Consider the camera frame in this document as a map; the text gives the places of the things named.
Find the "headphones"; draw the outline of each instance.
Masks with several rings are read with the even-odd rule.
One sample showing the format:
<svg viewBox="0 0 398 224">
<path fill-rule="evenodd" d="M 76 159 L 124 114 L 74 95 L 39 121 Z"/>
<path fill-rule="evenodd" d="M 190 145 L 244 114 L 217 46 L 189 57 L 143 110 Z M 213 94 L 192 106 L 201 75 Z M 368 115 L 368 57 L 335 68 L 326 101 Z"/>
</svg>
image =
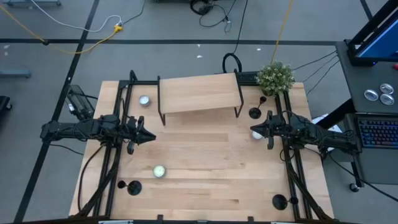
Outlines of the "headphones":
<svg viewBox="0 0 398 224">
<path fill-rule="evenodd" d="M 196 10 L 196 9 L 193 8 L 193 6 L 194 6 L 196 3 L 198 3 L 198 2 L 203 2 L 204 5 L 201 6 L 201 7 L 199 8 L 199 10 Z M 208 14 L 208 13 L 210 12 L 210 10 L 213 8 L 213 4 L 212 4 L 212 3 L 209 3 L 209 0 L 192 0 L 192 1 L 190 2 L 190 7 L 191 7 L 191 10 L 192 10 L 194 13 L 203 16 L 203 15 L 206 15 L 206 14 Z"/>
</svg>

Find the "white cable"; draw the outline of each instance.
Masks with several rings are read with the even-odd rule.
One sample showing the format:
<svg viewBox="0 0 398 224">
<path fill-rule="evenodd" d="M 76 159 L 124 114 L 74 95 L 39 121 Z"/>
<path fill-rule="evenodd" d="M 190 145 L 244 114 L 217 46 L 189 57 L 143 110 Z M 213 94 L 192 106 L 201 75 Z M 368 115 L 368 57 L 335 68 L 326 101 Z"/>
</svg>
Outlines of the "white cable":
<svg viewBox="0 0 398 224">
<path fill-rule="evenodd" d="M 119 18 L 118 24 L 122 24 L 122 23 L 123 23 L 123 22 L 122 22 L 122 17 L 120 17 L 120 16 L 118 16 L 118 15 L 112 15 L 112 16 L 109 16 L 108 18 L 105 19 L 104 24 L 102 24 L 101 28 L 99 28 L 98 30 L 88 30 L 88 29 L 86 29 L 86 28 L 84 28 L 84 27 L 77 27 L 77 26 L 72 26 L 72 25 L 69 25 L 69 24 L 64 24 L 64 23 L 62 23 L 62 22 L 60 22 L 60 21 L 54 19 L 54 18 L 53 18 L 52 16 L 50 16 L 46 11 L 44 11 L 38 4 L 36 4 L 36 2 L 35 2 L 34 0 L 31 0 L 31 1 L 32 1 L 33 4 L 35 4 L 35 6 L 36 6 L 38 9 L 40 9 L 44 14 L 46 14 L 46 15 L 47 15 L 49 18 L 51 18 L 54 22 L 56 22 L 56 23 L 58 23 L 58 24 L 60 24 L 60 25 L 67 26 L 67 27 L 72 27 L 72 28 L 75 28 L 75 29 L 81 29 L 81 30 L 85 30 L 85 31 L 88 31 L 88 32 L 99 32 L 99 31 L 101 31 L 102 28 L 105 26 L 106 22 L 107 22 L 110 18 L 112 18 L 112 17 L 118 17 L 118 18 Z"/>
</svg>

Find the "yellow cable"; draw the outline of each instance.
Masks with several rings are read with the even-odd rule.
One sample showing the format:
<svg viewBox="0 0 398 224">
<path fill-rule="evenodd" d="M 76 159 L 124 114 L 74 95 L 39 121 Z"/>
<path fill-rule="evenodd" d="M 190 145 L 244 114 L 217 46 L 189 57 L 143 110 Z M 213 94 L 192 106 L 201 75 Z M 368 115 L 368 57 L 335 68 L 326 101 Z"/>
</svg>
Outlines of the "yellow cable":
<svg viewBox="0 0 398 224">
<path fill-rule="evenodd" d="M 283 33 L 283 31 L 284 31 L 284 27 L 285 27 L 287 18 L 289 17 L 290 10 L 292 9 L 292 4 L 293 4 L 293 0 L 290 0 L 289 8 L 287 9 L 284 22 L 282 23 L 282 27 L 280 27 L 278 40 L 276 41 L 276 44 L 275 44 L 274 53 L 272 53 L 272 58 L 271 58 L 271 63 L 270 63 L 270 65 L 272 65 L 272 63 L 274 62 L 274 57 L 275 57 L 275 54 L 276 54 L 276 50 L 278 49 L 279 40 L 280 40 L 280 38 L 282 37 L 282 33 Z"/>
<path fill-rule="evenodd" d="M 18 21 L 17 18 L 15 18 L 15 17 L 14 17 L 6 8 L 4 8 L 2 5 L 0 5 L 0 9 L 2 9 L 12 20 L 14 20 L 16 23 L 18 23 L 18 25 L 20 25 L 22 28 L 24 28 L 28 33 L 30 33 L 30 34 L 31 34 L 32 36 L 34 36 L 36 39 L 39 39 L 39 40 L 40 40 L 41 42 L 43 42 L 43 43 L 45 42 L 45 40 L 44 40 L 43 38 L 41 38 L 41 36 L 35 34 L 35 33 L 34 33 L 33 31 L 31 31 L 29 28 L 27 28 L 26 26 L 24 26 L 21 22 Z M 82 50 L 81 52 L 69 52 L 69 51 L 63 50 L 63 49 L 61 49 L 61 48 L 59 48 L 59 47 L 57 47 L 57 46 L 54 46 L 54 45 L 50 45 L 50 47 L 53 48 L 53 49 L 55 49 L 55 50 L 58 50 L 58 51 L 60 51 L 60 52 L 62 52 L 62 53 L 65 53 L 65 54 L 83 54 L 83 53 L 86 53 L 86 52 L 91 51 L 91 50 L 92 50 L 93 48 L 95 48 L 98 44 L 103 43 L 103 42 L 109 40 L 110 38 L 112 38 L 116 33 L 118 33 L 118 32 L 121 31 L 121 30 L 123 30 L 123 28 L 122 28 L 121 26 L 116 25 L 116 26 L 114 27 L 113 33 L 112 33 L 109 37 L 107 37 L 107 38 L 105 38 L 105 39 L 103 39 L 103 40 L 101 40 L 101 41 L 98 41 L 97 43 L 95 43 L 94 45 L 92 45 L 90 48 L 88 48 L 88 49 L 86 49 L 86 50 Z"/>
</svg>

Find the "wooden shelf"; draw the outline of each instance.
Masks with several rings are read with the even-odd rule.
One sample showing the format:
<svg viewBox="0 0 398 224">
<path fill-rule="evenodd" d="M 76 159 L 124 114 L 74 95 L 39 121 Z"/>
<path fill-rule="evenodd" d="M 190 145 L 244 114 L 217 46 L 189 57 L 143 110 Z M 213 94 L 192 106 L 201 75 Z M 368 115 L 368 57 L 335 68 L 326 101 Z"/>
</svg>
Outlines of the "wooden shelf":
<svg viewBox="0 0 398 224">
<path fill-rule="evenodd" d="M 158 77 L 158 106 L 162 122 L 165 114 L 219 108 L 242 107 L 243 97 L 235 73 L 199 77 Z"/>
</svg>

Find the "potted plant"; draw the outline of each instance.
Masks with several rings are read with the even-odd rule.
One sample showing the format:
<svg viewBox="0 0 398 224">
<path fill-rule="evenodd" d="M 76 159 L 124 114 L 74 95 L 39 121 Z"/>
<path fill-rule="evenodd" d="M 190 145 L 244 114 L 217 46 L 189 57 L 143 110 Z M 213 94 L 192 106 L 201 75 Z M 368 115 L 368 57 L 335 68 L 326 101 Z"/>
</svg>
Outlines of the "potted plant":
<svg viewBox="0 0 398 224">
<path fill-rule="evenodd" d="M 293 86 L 293 70 L 282 62 L 264 66 L 257 73 L 257 82 L 264 95 L 276 96 Z"/>
</svg>

